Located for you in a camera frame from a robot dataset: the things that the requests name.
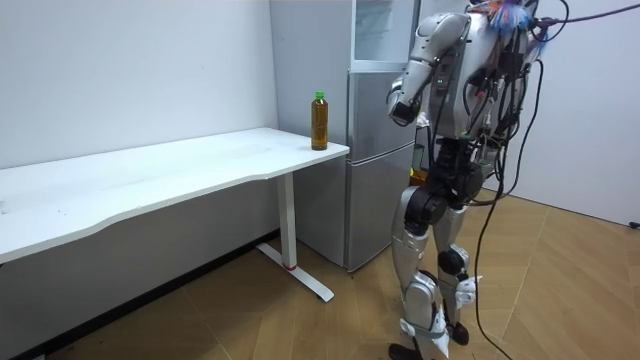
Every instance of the robot leg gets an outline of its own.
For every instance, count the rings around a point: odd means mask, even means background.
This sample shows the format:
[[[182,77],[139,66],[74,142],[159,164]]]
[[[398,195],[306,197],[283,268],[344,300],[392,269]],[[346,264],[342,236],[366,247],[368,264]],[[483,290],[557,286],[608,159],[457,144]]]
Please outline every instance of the robot leg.
[[[405,310],[400,327],[411,336],[416,349],[393,344],[389,347],[389,356],[393,360],[431,360],[435,347],[446,354],[448,346],[444,314],[437,311],[435,304],[437,279],[429,272],[418,269],[427,246],[428,232],[416,235],[404,229],[407,204],[416,189],[409,188],[402,194],[392,236],[393,262],[400,280]]]
[[[460,309],[475,300],[475,283],[467,274],[469,254],[455,245],[467,208],[448,208],[433,225],[438,249],[438,286],[444,301],[445,318],[451,338],[460,345],[469,343],[469,333],[460,323]]]

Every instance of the robot knee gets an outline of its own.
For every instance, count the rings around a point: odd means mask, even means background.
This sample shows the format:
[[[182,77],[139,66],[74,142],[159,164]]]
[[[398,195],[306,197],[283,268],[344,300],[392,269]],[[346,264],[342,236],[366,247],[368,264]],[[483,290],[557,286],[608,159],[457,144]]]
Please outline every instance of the robot knee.
[[[438,254],[438,266],[447,274],[458,277],[460,281],[469,277],[464,272],[467,267],[465,258],[454,249],[448,249]]]

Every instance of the desk foot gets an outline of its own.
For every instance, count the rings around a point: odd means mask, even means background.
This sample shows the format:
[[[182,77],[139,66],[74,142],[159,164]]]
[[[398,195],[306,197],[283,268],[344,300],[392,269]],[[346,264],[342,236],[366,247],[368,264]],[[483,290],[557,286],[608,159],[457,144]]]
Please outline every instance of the desk foot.
[[[270,257],[289,274],[300,280],[301,283],[305,284],[309,289],[311,289],[311,291],[316,293],[316,295],[318,295],[318,297],[324,302],[329,302],[329,300],[333,299],[333,292],[331,292],[328,287],[322,285],[322,283],[307,274],[306,271],[300,269],[300,267],[295,267],[293,270],[287,270],[287,268],[282,264],[282,255],[280,255],[280,253],[271,246],[267,244],[260,244],[256,248]]]

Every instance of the white desk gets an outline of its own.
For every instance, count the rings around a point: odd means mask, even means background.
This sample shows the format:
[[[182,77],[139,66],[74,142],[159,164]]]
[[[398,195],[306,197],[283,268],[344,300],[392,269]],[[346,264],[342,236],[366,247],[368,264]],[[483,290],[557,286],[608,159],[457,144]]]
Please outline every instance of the white desk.
[[[348,152],[336,144],[313,151],[308,137],[260,128],[0,170],[0,264],[165,206],[277,177],[283,254],[258,248],[329,301],[333,293],[297,268],[293,171]]]

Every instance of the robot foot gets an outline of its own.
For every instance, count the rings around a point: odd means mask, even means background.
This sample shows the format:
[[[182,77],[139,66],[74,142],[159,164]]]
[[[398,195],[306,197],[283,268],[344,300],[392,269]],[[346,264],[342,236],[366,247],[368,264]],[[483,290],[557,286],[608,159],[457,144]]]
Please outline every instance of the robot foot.
[[[461,323],[457,323],[456,326],[452,327],[449,336],[458,345],[466,346],[469,344],[469,331]]]
[[[391,360],[423,360],[418,350],[409,349],[398,344],[389,345],[389,357]]]

